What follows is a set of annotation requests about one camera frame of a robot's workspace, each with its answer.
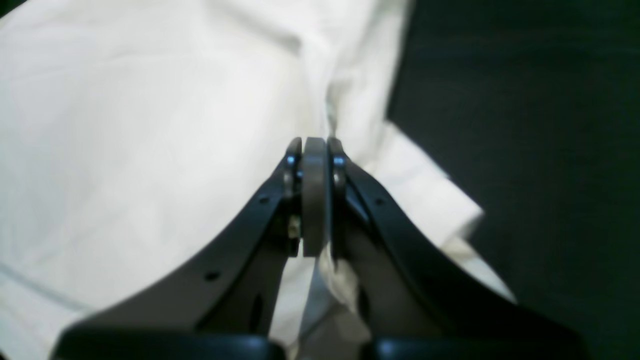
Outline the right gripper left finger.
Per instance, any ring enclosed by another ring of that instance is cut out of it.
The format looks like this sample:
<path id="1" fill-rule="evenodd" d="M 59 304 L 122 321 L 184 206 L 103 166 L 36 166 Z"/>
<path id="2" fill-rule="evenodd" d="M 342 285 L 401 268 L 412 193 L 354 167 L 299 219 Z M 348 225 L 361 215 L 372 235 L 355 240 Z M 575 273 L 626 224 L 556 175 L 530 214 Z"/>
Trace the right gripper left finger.
<path id="1" fill-rule="evenodd" d="M 304 196 L 316 191 L 313 214 Z M 53 360 L 285 360 L 269 331 L 282 273 L 311 230 L 322 250 L 326 141 L 293 139 L 275 171 L 215 239 L 185 264 L 121 303 L 69 326 Z"/>

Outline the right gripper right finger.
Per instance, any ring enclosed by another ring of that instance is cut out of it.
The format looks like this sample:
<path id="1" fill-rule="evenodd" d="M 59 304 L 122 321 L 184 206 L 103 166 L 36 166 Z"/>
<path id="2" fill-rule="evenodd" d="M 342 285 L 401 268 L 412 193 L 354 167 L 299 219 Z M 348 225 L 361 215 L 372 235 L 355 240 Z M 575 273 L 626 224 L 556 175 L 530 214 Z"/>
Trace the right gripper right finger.
<path id="1" fill-rule="evenodd" d="M 587 360 L 574 331 L 515 305 L 457 266 L 390 193 L 327 141 L 330 256 L 358 279 L 371 338 L 361 360 Z"/>

